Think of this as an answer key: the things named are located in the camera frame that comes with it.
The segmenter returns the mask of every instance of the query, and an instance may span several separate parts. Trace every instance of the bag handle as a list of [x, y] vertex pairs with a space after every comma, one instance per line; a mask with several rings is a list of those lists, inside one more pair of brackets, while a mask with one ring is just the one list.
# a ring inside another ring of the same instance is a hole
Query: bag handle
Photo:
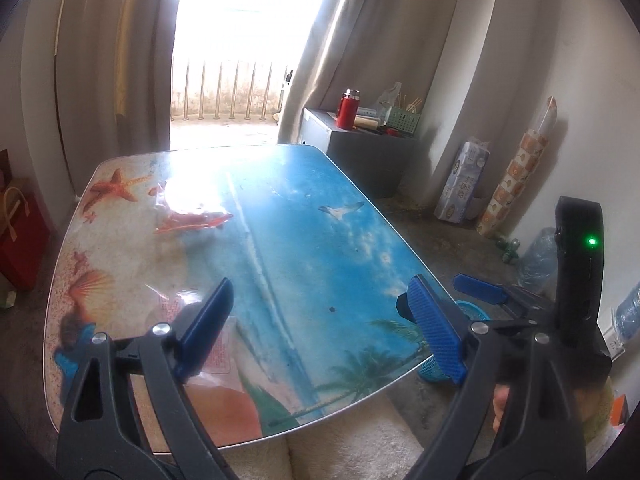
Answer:
[[24, 202], [24, 213], [27, 216], [29, 216], [29, 204], [27, 203], [27, 199], [24, 197], [23, 193], [17, 187], [10, 186], [4, 190], [4, 196], [2, 197], [2, 211], [4, 212], [4, 217], [6, 218], [6, 224], [9, 227], [9, 236], [11, 237], [11, 240], [15, 242], [18, 238], [18, 234], [15, 232], [14, 227], [11, 225], [11, 218], [9, 217], [9, 213], [6, 210], [6, 197], [9, 195], [10, 191], [16, 191], [22, 197], [22, 200]]

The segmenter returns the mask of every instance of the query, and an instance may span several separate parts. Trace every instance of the red bottle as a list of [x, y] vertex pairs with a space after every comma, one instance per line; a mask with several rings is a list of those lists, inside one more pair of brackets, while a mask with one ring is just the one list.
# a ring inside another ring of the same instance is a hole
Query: red bottle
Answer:
[[358, 106], [360, 106], [360, 92], [351, 88], [347, 89], [335, 114], [335, 125], [343, 130], [353, 130]]

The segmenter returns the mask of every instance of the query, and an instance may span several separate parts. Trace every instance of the plastic-wrapped roll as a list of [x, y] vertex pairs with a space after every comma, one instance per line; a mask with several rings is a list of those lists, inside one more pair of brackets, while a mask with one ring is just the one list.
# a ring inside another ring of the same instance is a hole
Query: plastic-wrapped roll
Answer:
[[491, 202], [480, 217], [476, 230], [482, 236], [490, 238], [494, 234], [509, 213], [513, 201], [524, 190], [549, 143], [557, 118], [558, 105], [556, 99], [551, 96], [537, 114], [534, 127], [522, 136], [518, 151], [511, 159], [500, 184], [495, 188]]

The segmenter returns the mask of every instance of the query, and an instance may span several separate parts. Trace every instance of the blue plastic basket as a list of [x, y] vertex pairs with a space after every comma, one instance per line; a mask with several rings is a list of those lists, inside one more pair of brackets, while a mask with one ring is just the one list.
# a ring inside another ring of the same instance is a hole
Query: blue plastic basket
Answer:
[[[476, 304], [470, 303], [469, 301], [457, 300], [456, 305], [459, 306], [464, 315], [472, 321], [491, 320], [491, 318], [487, 316], [486, 312]], [[438, 383], [449, 379], [449, 377], [440, 370], [434, 356], [429, 357], [422, 366], [418, 368], [418, 375], [421, 379], [429, 381], [430, 383]]]

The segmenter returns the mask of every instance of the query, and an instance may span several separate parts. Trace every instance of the glossy table surface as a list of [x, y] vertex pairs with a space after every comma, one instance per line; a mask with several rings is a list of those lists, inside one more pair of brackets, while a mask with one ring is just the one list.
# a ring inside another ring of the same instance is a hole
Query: glossy table surface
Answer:
[[[163, 230], [162, 204], [232, 216], [217, 228]], [[395, 308], [415, 274], [447, 295], [364, 195], [310, 146], [108, 160], [82, 196], [54, 273], [44, 339], [50, 416], [58, 427], [93, 333], [141, 335], [197, 308], [226, 276], [235, 291], [231, 317], [185, 386], [213, 441], [242, 444], [319, 420], [428, 356], [419, 330]], [[153, 450], [167, 451], [144, 381], [132, 376], [132, 384]]]

